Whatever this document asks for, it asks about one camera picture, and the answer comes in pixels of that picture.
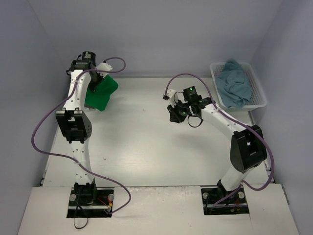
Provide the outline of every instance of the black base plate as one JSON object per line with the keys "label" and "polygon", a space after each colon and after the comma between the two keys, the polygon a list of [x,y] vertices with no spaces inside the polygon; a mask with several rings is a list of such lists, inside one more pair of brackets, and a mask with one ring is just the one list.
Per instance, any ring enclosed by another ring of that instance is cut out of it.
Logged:
{"label": "black base plate", "polygon": [[[80,206],[84,208],[84,213],[81,209],[78,208],[75,218],[111,218],[111,214],[108,214],[108,211],[104,208],[99,208],[99,206],[109,205],[108,195],[113,194],[113,189],[97,189],[97,199],[91,202],[87,202],[86,198],[80,199]],[[77,206],[77,199],[75,201],[68,202],[69,209],[67,211],[67,218],[74,218],[75,210]]]}
{"label": "black base plate", "polygon": [[[227,207],[227,208],[214,208],[213,204],[220,200],[220,196],[218,195],[217,188],[202,188],[201,189],[201,195],[203,195],[205,192],[209,194],[209,198],[206,201],[206,199],[202,196],[202,203],[203,203],[203,213],[204,215],[218,215],[218,214],[249,214],[249,208],[248,207],[238,207],[235,204],[246,204],[246,197],[243,199],[239,198],[238,194],[235,194],[234,197],[225,200],[221,205],[229,204],[233,205],[233,207]],[[241,188],[239,192],[245,193],[244,189]]]}

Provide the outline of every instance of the black cable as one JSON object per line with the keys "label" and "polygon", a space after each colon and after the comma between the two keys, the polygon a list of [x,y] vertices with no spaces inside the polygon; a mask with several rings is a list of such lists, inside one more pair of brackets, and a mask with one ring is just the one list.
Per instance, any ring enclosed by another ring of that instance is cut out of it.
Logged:
{"label": "black cable", "polygon": [[198,126],[193,126],[193,125],[191,125],[191,124],[189,123],[190,117],[198,118],[198,116],[188,115],[187,122],[188,122],[189,126],[192,127],[192,128],[197,128],[197,127],[201,126],[201,124],[203,123],[203,119],[200,118],[201,122],[199,123],[199,125],[198,125]]}
{"label": "black cable", "polygon": [[209,196],[206,197],[205,201],[205,214],[207,214],[207,204],[209,203]]}
{"label": "black cable", "polygon": [[178,107],[182,108],[182,109],[188,109],[188,110],[189,110],[188,107],[182,107],[182,106],[180,106],[180,105],[176,102],[176,100],[175,100],[175,95],[176,95],[176,93],[182,93],[182,92],[175,92],[175,94],[174,94],[174,102],[175,102],[175,104],[176,104]]}
{"label": "black cable", "polygon": [[82,56],[82,54],[80,54],[79,56],[77,56],[77,59],[76,59],[76,61],[80,58]]}
{"label": "black cable", "polygon": [[[84,227],[87,226],[87,224],[88,224],[88,222],[89,222],[89,219],[88,219],[88,217],[87,217],[87,215],[86,215],[84,209],[79,205],[80,194],[81,194],[81,191],[82,191],[83,187],[84,187],[84,186],[81,186],[80,189],[79,189],[79,191],[78,191],[77,205],[76,205],[76,209],[75,209],[75,213],[74,213],[74,221],[73,221],[73,222],[74,222],[74,227],[75,227],[77,230],[83,229]],[[75,218],[76,218],[76,214],[77,214],[78,208],[82,210],[82,213],[83,213],[84,216],[87,218],[87,222],[86,222],[86,224],[85,224],[83,227],[77,227],[76,224],[75,224]]]}

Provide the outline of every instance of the red wire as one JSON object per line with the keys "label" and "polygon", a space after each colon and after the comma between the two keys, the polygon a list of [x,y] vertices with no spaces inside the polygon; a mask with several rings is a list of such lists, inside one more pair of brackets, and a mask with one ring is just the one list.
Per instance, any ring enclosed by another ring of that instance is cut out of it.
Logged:
{"label": "red wire", "polygon": [[100,201],[100,202],[102,202],[104,205],[106,205],[106,206],[108,206],[104,201],[102,201],[99,197],[98,197],[98,200]]}
{"label": "red wire", "polygon": [[234,207],[233,207],[233,210],[235,209],[236,205],[239,205],[239,199],[237,199],[237,200],[235,201],[235,205],[234,205]]}
{"label": "red wire", "polygon": [[236,201],[236,204],[238,204],[238,208],[237,208],[237,211],[239,211],[240,210],[240,207],[239,207],[239,199],[237,199],[237,201]]}

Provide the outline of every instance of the green cloth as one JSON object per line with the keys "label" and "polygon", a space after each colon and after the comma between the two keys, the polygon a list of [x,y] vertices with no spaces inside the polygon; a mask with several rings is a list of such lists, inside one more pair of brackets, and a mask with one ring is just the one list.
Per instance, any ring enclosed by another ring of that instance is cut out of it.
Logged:
{"label": "green cloth", "polygon": [[87,89],[85,103],[99,111],[106,109],[110,95],[118,88],[118,83],[109,75],[97,86],[94,92]]}

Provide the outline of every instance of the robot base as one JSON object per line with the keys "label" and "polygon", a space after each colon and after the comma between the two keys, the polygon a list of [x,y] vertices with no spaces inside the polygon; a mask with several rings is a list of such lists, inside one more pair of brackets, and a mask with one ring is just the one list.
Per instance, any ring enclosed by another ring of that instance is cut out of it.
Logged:
{"label": "robot base", "polygon": [[[83,186],[90,192],[90,185]],[[112,188],[96,188],[93,194],[80,195],[73,188],[68,202],[67,218],[107,218],[112,215],[114,190]]]}
{"label": "robot base", "polygon": [[203,213],[204,215],[219,215],[219,214],[249,214],[247,207],[246,196],[244,189],[241,188],[233,197],[226,199],[219,205],[227,205],[229,207],[215,208],[213,204],[225,196],[221,192],[220,187],[201,188]]}

